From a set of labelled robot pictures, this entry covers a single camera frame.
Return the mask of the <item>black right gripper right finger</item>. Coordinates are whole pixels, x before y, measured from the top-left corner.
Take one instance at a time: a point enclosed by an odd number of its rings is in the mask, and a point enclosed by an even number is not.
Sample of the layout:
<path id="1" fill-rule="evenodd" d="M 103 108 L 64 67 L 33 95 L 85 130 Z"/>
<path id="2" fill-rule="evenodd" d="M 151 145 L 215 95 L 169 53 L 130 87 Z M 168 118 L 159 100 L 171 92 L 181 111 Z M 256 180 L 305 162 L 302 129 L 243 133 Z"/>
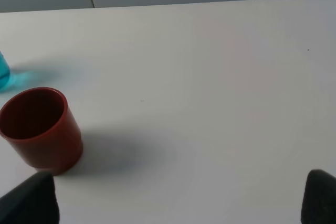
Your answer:
<path id="1" fill-rule="evenodd" d="M 304 190 L 301 223 L 335 223 L 335 177 L 311 170 Z"/>

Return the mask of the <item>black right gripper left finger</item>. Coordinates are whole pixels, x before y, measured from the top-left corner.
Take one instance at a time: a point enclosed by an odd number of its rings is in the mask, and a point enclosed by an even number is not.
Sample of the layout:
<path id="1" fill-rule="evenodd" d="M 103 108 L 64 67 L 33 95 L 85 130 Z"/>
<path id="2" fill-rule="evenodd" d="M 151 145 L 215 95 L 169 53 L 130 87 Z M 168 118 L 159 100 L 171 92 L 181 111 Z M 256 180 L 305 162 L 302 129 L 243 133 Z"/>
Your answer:
<path id="1" fill-rule="evenodd" d="M 54 177 L 37 172 L 1 197 L 1 223 L 59 223 Z"/>

